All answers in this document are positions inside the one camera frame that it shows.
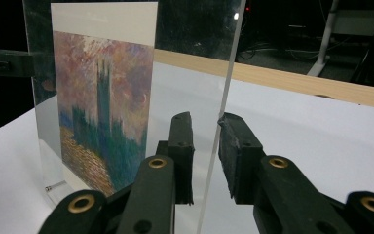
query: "painting print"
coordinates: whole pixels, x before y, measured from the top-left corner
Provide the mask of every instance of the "painting print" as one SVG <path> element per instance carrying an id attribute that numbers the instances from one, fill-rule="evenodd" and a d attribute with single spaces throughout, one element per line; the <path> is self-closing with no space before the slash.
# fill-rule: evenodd
<path id="1" fill-rule="evenodd" d="M 110 195 L 145 158 L 153 47 L 54 31 L 62 161 Z"/>

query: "white table surface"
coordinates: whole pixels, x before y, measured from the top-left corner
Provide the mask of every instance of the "white table surface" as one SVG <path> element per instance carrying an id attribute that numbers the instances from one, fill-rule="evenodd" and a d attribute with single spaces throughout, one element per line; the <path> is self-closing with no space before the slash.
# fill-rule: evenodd
<path id="1" fill-rule="evenodd" d="M 351 191 L 374 192 L 374 108 L 232 81 L 226 110 L 245 119 L 267 154 L 291 159 L 320 192 L 340 201 Z M 257 233 L 252 207 L 229 197 L 216 159 L 202 233 Z M 31 110 L 0 129 L 0 233 L 36 233 L 50 204 Z"/>
<path id="2" fill-rule="evenodd" d="M 32 109 L 0 128 L 0 233 L 37 233 L 50 204 Z"/>

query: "transparent plastic panel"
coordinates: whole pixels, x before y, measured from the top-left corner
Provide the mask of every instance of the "transparent plastic panel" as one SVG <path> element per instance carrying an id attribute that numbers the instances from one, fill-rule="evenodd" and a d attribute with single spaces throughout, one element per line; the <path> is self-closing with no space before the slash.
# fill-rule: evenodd
<path id="1" fill-rule="evenodd" d="M 177 234 L 201 231 L 206 210 L 209 175 L 217 151 L 217 120 L 224 110 L 227 98 L 241 31 L 244 3 L 244 0 L 177 2 L 163 0 L 158 3 L 151 90 L 149 102 L 146 102 L 149 105 L 149 112 L 144 156 L 154 155 L 159 140 L 168 139 L 172 116 L 190 111 L 196 148 L 192 181 L 194 205 L 176 206 L 175 233 Z M 92 4 L 91 10 L 74 12 L 86 4 L 87 6 Z M 64 132 L 59 124 L 65 123 L 65 119 L 62 119 L 59 113 L 65 107 L 62 105 L 65 94 L 59 84 L 57 87 L 61 92 L 56 93 L 56 81 L 59 81 L 56 76 L 59 74 L 59 64 L 66 60 L 58 58 L 70 56 L 71 59 L 76 59 L 79 55 L 71 50 L 70 54 L 59 56 L 58 43 L 59 41 L 70 43 L 68 45 L 70 48 L 82 46 L 79 43 L 84 43 L 84 47 L 99 45 L 96 44 L 99 42 L 98 39 L 111 40 L 111 38 L 105 34 L 104 36 L 92 34 L 93 31 L 117 33 L 121 26 L 115 22 L 111 23 L 109 17 L 98 8 L 102 4 L 114 3 L 86 4 L 51 4 L 48 0 L 39 2 L 24 0 L 29 50 L 31 54 L 36 55 L 37 76 L 34 77 L 34 92 L 45 187 L 55 203 L 70 192 L 88 185 L 62 163 L 65 150 L 61 147 L 61 136 Z M 64 33 L 90 38 L 74 41 L 71 37 L 65 37 Z M 137 39 L 144 38 L 145 36 L 140 35 Z M 103 61 L 96 62 L 95 69 L 91 72 L 98 76 L 110 74 L 111 67 L 116 64 L 114 59 L 111 61 L 109 65 L 105 65 Z M 84 102 L 88 102 L 89 100 L 86 99 L 88 95 L 84 90 L 80 91 L 83 92 L 76 94 L 83 96 Z M 121 90 L 117 96 L 125 98 L 126 94 L 134 95 Z M 94 113 L 97 114 L 93 114 L 91 110 L 83 112 L 82 119 L 89 123 L 91 119 L 100 121 L 102 117 L 99 117 L 99 111 L 94 110 Z M 113 115 L 114 113 L 111 112 L 110 117 L 107 118 L 110 124 L 115 118 Z M 127 118 L 136 119 L 138 115 L 127 116 Z"/>
<path id="2" fill-rule="evenodd" d="M 244 1 L 159 2 L 147 156 L 167 139 L 171 117 L 190 111 L 193 206 L 176 205 L 175 233 L 200 233 L 240 34 Z"/>
<path id="3" fill-rule="evenodd" d="M 50 1 L 24 0 L 28 50 L 33 55 L 35 113 L 44 186 L 57 204 L 71 193 L 62 172 Z"/>

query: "black clamp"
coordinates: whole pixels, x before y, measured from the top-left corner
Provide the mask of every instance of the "black clamp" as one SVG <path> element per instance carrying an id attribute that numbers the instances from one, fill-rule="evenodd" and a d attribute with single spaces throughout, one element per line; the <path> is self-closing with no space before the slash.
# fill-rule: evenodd
<path id="1" fill-rule="evenodd" d="M 28 52 L 0 50 L 0 76 L 34 76 L 33 64 L 33 58 Z"/>
<path id="2" fill-rule="evenodd" d="M 219 157 L 236 204 L 254 205 L 262 234 L 374 233 L 374 193 L 353 192 L 346 204 L 319 193 L 297 166 L 266 156 L 243 118 L 225 113 Z"/>

